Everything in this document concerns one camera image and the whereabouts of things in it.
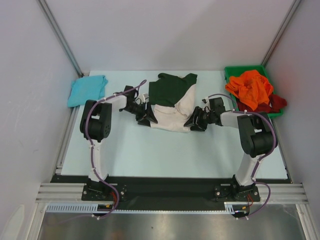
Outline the white and green t-shirt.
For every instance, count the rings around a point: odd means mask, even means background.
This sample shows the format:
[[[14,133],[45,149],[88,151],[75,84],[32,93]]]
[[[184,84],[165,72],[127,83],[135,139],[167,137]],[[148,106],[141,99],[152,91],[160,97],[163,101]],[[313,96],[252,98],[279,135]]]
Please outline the white and green t-shirt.
[[[150,127],[177,133],[188,133],[184,126],[195,108],[198,75],[189,73],[183,77],[159,73],[158,80],[149,83],[149,102],[157,123]]]

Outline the orange t-shirt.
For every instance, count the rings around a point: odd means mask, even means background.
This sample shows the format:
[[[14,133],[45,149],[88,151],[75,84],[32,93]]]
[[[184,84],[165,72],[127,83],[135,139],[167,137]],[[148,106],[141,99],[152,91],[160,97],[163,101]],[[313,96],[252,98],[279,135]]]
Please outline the orange t-shirt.
[[[245,71],[240,76],[230,76],[225,89],[253,110],[259,104],[268,104],[269,96],[274,92],[268,78],[255,69]]]

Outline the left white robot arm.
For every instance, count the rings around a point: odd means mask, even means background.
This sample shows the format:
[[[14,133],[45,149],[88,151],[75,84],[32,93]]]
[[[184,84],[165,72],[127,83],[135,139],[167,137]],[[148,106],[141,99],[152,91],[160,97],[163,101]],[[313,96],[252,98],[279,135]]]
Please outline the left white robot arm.
[[[111,188],[104,184],[109,175],[106,164],[103,163],[102,146],[111,133],[112,114],[126,111],[135,115],[139,125],[150,127],[158,123],[149,102],[147,93],[139,93],[139,87],[126,86],[123,92],[100,100],[87,100],[80,121],[80,132],[89,142],[91,170],[88,178],[97,183],[93,194],[100,200],[110,196]]]

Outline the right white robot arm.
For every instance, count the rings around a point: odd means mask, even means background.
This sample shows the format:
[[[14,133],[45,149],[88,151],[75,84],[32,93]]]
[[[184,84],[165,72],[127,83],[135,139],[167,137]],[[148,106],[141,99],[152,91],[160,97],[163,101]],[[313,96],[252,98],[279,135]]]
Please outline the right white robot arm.
[[[275,130],[265,112],[226,110],[221,97],[202,101],[205,107],[196,106],[184,126],[197,132],[206,131],[210,124],[238,129],[243,157],[232,177],[230,194],[235,200],[242,201],[257,184],[256,175],[261,162],[278,145]]]

